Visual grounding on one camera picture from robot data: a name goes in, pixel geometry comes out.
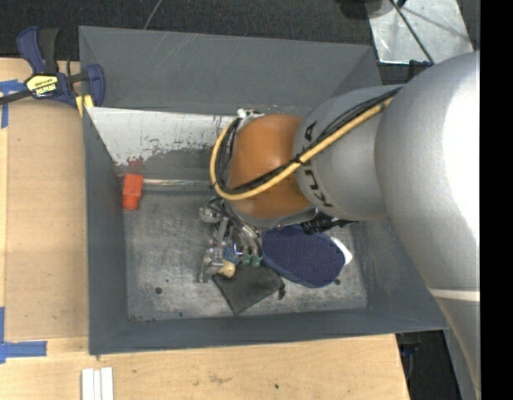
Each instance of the blue cloth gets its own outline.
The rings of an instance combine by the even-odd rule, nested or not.
[[[262,261],[288,280],[322,288],[332,283],[346,263],[343,252],[325,234],[305,234],[290,225],[262,236]]]

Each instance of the wooden table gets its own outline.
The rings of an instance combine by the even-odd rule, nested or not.
[[[0,81],[29,74],[0,58]],[[0,107],[5,339],[45,339],[47,356],[0,365],[0,400],[79,399],[81,371],[104,367],[116,400],[409,399],[393,335],[90,356],[80,116],[26,98],[9,106],[8,127],[1,117]]]

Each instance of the clamp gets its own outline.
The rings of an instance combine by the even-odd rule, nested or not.
[[[29,27],[17,36],[17,48],[31,66],[32,75],[23,82],[24,90],[0,97],[0,105],[30,96],[35,99],[51,99],[78,109],[78,95],[72,85],[86,80],[90,83],[90,96],[94,105],[102,104],[105,80],[99,64],[90,64],[85,72],[71,75],[68,62],[67,75],[58,71],[54,56],[58,32],[57,28]]]

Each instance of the black floor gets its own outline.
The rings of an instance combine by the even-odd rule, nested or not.
[[[480,49],[480,0],[457,0],[472,45]],[[0,56],[17,56],[16,37],[27,27],[58,27],[58,59],[79,59],[79,25],[145,27],[158,0],[0,0]],[[149,29],[315,42],[373,44],[359,0],[164,0]],[[385,84],[403,83],[408,70],[380,67]],[[441,332],[397,335],[410,374],[412,400],[460,400]]]

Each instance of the gray bin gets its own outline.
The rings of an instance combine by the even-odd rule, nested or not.
[[[233,316],[212,282],[197,281],[210,140],[155,152],[142,141],[159,119],[173,128],[170,114],[209,119],[192,132],[206,138],[237,108],[304,116],[334,95],[379,86],[370,47],[96,27],[82,27],[80,43],[82,65],[101,64],[107,82],[104,107],[83,117],[91,354],[447,328],[386,220],[335,229],[355,256],[340,286],[292,283],[285,302],[269,297]],[[133,137],[126,129],[137,134],[118,118],[126,112],[140,119],[132,152],[118,148]],[[122,175],[136,171],[157,183],[138,211],[123,211]]]

